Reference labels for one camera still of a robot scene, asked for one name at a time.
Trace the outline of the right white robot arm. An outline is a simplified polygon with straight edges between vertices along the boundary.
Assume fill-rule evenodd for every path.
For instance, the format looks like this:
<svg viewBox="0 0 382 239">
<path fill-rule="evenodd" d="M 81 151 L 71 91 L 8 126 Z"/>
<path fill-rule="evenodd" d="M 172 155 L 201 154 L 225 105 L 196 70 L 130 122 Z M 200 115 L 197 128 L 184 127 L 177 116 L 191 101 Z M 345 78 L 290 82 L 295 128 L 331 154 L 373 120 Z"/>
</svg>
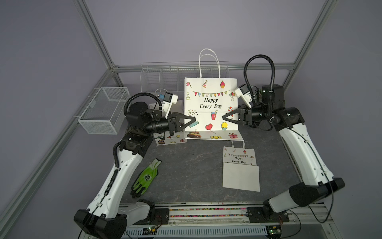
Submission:
<svg viewBox="0 0 382 239">
<path fill-rule="evenodd" d="M 287 108 L 284 88 L 265 85 L 254 96 L 245 84 L 236 88 L 234 96 L 244 104 L 229 110 L 222 118 L 237 125 L 258 127 L 266 121 L 280 135 L 302 182 L 263 203 L 259 215 L 266 222 L 277 222 L 287 210 L 306 207 L 345 187 L 340 177 L 335 177 L 323 162 L 308 135 L 305 120 L 295 107 Z"/>
</svg>

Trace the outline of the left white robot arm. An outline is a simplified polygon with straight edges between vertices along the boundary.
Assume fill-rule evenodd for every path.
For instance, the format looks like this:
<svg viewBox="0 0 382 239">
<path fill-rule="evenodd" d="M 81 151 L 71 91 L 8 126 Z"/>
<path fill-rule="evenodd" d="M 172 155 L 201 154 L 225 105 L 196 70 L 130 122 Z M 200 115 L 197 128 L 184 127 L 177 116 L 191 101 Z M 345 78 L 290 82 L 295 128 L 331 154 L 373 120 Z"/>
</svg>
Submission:
<svg viewBox="0 0 382 239">
<path fill-rule="evenodd" d="M 98 239 L 120 239 L 127 227 L 139 221 L 154 220 L 155 204 L 143 199 L 129 206 L 125 213 L 119 213 L 122 196 L 150 147 L 153 135 L 180 132 L 196 122 L 195 117 L 181 113 L 163 117 L 161 110 L 152 110 L 145 102 L 126 102 L 124 115 L 128 128 L 113 146 L 113 168 L 93 201 L 74 216 L 74 222 L 83 233 Z"/>
</svg>

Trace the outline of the white party paper bag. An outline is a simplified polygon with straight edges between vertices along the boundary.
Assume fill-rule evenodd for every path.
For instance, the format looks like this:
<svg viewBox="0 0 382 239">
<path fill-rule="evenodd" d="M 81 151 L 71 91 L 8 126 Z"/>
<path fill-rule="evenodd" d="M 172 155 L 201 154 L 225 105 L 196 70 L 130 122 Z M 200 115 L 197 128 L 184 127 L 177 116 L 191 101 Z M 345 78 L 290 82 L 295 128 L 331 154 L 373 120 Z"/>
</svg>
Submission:
<svg viewBox="0 0 382 239">
<path fill-rule="evenodd" d="M 245 142 L 236 147 L 234 141 L 223 148 L 222 186 L 229 189 L 260 192 L 260 169 L 254 149 Z"/>
</svg>

